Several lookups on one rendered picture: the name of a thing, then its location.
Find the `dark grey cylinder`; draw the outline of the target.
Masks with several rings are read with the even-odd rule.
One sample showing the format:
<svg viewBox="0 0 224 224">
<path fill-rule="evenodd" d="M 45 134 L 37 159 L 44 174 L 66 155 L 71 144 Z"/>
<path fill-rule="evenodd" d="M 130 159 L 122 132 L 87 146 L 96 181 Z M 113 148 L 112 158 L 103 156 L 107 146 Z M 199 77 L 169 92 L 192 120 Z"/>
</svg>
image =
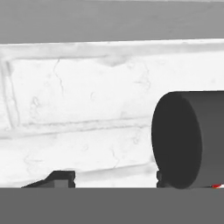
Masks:
<svg viewBox="0 0 224 224">
<path fill-rule="evenodd" d="M 164 187 L 224 185 L 224 91 L 172 91 L 160 98 L 151 144 Z"/>
</svg>

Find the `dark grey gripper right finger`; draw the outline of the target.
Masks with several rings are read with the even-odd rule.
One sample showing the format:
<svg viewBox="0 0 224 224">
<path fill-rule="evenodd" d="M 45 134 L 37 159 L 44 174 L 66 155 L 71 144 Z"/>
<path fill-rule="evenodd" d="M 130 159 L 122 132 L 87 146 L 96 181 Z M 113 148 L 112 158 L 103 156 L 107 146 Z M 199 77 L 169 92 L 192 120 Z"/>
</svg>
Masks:
<svg viewBox="0 0 224 224">
<path fill-rule="evenodd" d="M 164 187 L 161 171 L 157 171 L 157 188 Z"/>
</svg>

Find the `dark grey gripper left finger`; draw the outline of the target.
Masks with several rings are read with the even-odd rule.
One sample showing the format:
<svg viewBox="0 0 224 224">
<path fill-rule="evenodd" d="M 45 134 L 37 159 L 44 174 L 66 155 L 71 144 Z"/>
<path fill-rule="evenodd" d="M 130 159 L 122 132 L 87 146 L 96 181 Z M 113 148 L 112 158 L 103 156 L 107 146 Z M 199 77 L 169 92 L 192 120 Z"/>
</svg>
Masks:
<svg viewBox="0 0 224 224">
<path fill-rule="evenodd" d="M 24 188 L 75 188 L 75 171 L 53 171 L 45 179 L 25 185 Z"/>
</svg>

